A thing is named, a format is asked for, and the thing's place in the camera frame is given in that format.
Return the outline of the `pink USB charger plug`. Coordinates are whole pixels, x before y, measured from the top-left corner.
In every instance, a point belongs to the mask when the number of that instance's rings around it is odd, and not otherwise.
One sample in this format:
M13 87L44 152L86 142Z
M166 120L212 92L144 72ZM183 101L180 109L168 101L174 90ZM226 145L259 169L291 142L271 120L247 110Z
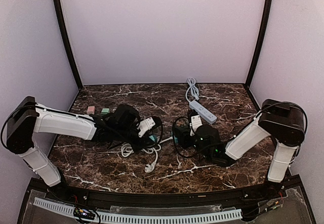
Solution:
M95 106L89 106L89 107L87 108L87 114L88 114L88 115L94 115L95 112L96 112L96 107L95 107Z

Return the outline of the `teal small charger plug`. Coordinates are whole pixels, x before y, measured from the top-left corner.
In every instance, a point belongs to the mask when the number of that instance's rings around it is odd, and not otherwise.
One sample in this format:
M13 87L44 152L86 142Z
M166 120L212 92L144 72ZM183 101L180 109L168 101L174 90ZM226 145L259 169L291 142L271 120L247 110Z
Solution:
M149 138L150 138L152 141L154 141L154 142L156 142L156 140L157 140L157 138L156 138L155 135L150 135Z

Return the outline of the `light blue power strip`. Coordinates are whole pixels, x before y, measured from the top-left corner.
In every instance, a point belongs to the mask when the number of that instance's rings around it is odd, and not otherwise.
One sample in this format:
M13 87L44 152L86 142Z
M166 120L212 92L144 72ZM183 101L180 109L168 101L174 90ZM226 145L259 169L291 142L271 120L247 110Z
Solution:
M196 100L189 102L189 108L195 110L207 123L214 124L217 117Z

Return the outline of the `green dual USB charger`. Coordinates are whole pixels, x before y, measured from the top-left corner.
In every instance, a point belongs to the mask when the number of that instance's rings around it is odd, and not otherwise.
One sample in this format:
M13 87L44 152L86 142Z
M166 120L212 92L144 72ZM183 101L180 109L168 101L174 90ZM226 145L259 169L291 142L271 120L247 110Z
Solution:
M103 108L103 109L101 110L100 115L107 115L107 114L109 114L109 113L110 113L110 109L109 109L109 108Z

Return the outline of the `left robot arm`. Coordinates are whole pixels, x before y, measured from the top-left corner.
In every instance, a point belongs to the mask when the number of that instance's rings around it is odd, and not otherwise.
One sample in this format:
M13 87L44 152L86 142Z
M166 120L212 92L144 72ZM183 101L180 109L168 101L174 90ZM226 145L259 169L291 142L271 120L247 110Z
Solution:
M159 117L142 119L138 110L126 104L118 105L104 116L81 115L48 108L27 96L3 124L1 143L19 155L48 187L55 187L63 183L63 176L33 142L34 133L53 133L104 144L128 143L134 151L139 151L158 144L149 135L156 128L163 128Z

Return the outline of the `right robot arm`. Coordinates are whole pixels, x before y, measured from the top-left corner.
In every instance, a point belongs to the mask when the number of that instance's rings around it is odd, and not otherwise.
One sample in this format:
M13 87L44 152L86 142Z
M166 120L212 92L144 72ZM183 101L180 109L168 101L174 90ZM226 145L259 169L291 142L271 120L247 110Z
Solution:
M304 142L308 127L306 112L292 102L267 99L260 111L236 135L221 141L219 131L209 124L202 124L198 112L191 109L185 120L188 125L179 125L183 117L175 119L172 137L177 153L193 147L194 157L201 154L206 160L220 167L230 167L247 151L267 137L276 139L267 179L273 183L284 180L289 165L296 158Z

